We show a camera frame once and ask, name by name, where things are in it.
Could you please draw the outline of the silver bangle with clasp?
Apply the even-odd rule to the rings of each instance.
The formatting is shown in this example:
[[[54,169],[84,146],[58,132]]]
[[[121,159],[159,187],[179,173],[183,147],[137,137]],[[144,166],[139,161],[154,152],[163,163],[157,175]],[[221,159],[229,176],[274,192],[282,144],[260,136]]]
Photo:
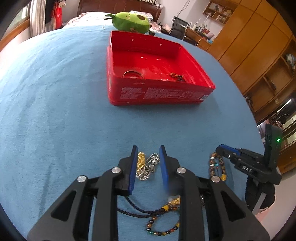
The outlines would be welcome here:
[[[124,78],[143,78],[143,75],[135,70],[128,70],[122,75]]]

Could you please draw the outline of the silver metal wristwatch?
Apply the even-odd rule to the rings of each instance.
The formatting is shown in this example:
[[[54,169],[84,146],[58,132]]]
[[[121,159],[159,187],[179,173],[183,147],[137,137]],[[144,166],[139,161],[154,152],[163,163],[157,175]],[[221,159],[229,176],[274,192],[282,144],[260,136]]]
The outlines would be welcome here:
[[[202,194],[200,194],[200,201],[201,201],[201,206],[204,207],[205,206],[205,199]]]

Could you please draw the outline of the blue bed cover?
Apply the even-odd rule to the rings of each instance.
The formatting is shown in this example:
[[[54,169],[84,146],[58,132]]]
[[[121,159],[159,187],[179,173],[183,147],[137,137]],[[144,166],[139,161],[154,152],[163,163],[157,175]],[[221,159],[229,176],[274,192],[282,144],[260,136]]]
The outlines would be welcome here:
[[[26,236],[80,175],[93,178],[130,155],[165,146],[200,177],[220,144],[264,146],[240,91],[208,53],[184,43],[215,83],[200,105],[110,104],[111,27],[48,32],[17,45],[1,64],[1,205]]]

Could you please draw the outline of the wooden wardrobe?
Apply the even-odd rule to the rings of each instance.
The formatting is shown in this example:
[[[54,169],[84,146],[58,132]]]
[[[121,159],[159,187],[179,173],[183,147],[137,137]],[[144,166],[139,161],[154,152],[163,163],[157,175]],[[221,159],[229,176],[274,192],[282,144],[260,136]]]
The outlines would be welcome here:
[[[295,91],[295,36],[267,1],[232,1],[237,8],[208,49],[229,74],[257,122]]]

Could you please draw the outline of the wooden desk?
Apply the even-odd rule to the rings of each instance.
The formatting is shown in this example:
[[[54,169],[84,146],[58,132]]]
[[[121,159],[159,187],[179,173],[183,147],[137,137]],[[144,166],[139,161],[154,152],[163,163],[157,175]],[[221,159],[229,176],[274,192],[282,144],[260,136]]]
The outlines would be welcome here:
[[[204,51],[208,51],[210,48],[210,43],[207,42],[207,38],[204,37],[201,33],[193,31],[191,28],[186,28],[184,41],[190,43]]]

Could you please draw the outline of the red tin box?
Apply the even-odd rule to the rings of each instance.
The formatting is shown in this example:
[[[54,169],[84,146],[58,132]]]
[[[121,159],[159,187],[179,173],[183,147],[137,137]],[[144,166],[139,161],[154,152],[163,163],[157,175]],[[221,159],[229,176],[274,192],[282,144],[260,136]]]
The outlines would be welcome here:
[[[151,35],[111,31],[106,57],[111,104],[200,104],[215,84],[179,43]],[[128,70],[143,78],[124,78]]]

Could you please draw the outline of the black office chair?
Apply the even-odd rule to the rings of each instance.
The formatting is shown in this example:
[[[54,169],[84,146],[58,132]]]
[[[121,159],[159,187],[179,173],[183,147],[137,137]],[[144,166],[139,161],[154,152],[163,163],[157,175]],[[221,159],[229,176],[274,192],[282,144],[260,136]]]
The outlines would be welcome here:
[[[183,40],[188,25],[188,22],[175,16],[172,21],[171,31],[169,35],[177,39]]]

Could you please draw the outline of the green avocado plush toy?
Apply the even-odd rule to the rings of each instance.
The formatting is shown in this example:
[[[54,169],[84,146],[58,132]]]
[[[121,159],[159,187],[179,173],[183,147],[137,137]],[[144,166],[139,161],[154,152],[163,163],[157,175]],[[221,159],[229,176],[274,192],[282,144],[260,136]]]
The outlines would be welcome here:
[[[112,20],[112,25],[119,31],[155,35],[155,33],[150,30],[151,24],[148,18],[143,15],[120,12],[107,14],[104,20]]]

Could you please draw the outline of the dark wooden headboard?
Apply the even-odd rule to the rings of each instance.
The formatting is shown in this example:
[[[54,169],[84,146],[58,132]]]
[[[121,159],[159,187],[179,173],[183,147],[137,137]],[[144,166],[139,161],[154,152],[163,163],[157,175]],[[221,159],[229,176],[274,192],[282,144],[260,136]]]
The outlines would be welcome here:
[[[157,22],[162,12],[161,4],[151,4],[147,1],[129,0],[81,0],[77,10],[77,15],[89,11],[116,14],[119,12],[140,11],[150,13],[153,21]]]

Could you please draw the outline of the beige side curtain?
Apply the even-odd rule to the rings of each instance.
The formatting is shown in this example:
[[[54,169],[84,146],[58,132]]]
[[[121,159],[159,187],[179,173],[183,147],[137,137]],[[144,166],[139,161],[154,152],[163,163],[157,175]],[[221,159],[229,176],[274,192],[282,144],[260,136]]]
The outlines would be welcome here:
[[[31,37],[46,32],[46,0],[32,0],[30,4],[30,33]]]

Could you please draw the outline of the floral bed sheet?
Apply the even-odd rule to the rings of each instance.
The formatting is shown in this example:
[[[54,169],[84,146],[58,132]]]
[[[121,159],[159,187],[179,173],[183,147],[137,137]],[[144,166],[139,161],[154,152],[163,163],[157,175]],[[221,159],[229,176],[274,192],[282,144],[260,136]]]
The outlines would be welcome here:
[[[64,28],[74,28],[74,27],[89,27],[89,26],[113,26],[112,20],[106,20],[107,13],[89,11],[86,13],[81,13],[79,16],[72,18],[67,22]]]

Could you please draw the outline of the wooden framed side window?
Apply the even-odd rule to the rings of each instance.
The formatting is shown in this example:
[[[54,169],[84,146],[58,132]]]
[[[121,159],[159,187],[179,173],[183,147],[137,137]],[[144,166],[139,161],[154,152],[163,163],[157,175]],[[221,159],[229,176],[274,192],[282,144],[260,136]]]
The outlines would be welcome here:
[[[4,33],[1,39],[1,51],[22,31],[30,26],[30,7],[31,2],[29,2],[25,7],[23,7],[15,16],[13,21],[10,23],[8,29]]]

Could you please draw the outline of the coat rack with clothes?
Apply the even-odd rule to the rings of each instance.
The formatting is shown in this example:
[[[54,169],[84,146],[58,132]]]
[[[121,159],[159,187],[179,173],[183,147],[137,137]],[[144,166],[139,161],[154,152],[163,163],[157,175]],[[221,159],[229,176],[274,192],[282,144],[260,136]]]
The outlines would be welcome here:
[[[65,6],[66,1],[46,1],[45,26],[47,32],[62,28],[62,9]]]

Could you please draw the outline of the wall bookshelf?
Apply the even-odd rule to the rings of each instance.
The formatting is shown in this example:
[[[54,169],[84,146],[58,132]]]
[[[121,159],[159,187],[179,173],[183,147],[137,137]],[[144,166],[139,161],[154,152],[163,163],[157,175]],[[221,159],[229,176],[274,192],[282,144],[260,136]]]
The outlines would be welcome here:
[[[232,1],[210,1],[203,11],[210,20],[225,25],[237,8]]]

